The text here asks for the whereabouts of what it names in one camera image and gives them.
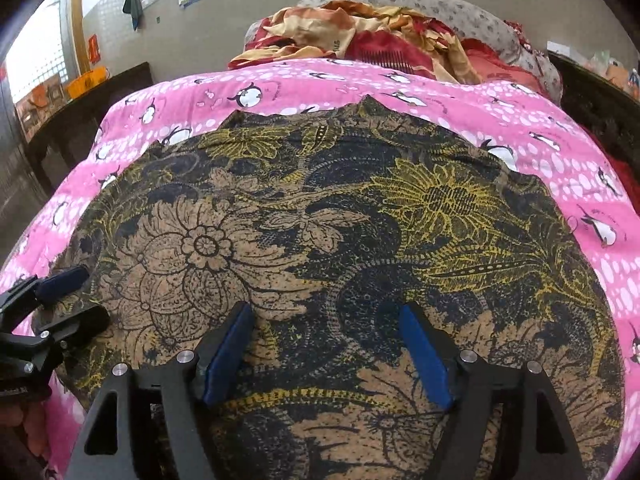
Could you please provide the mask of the person's left hand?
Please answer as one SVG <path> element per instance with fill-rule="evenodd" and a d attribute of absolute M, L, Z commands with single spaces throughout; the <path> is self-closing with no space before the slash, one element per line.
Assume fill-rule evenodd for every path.
<path fill-rule="evenodd" d="M 32 454 L 37 457 L 46 454 L 48 449 L 47 416 L 41 402 L 2 403 L 0 419 L 2 426 L 24 429 L 27 447 Z"/>

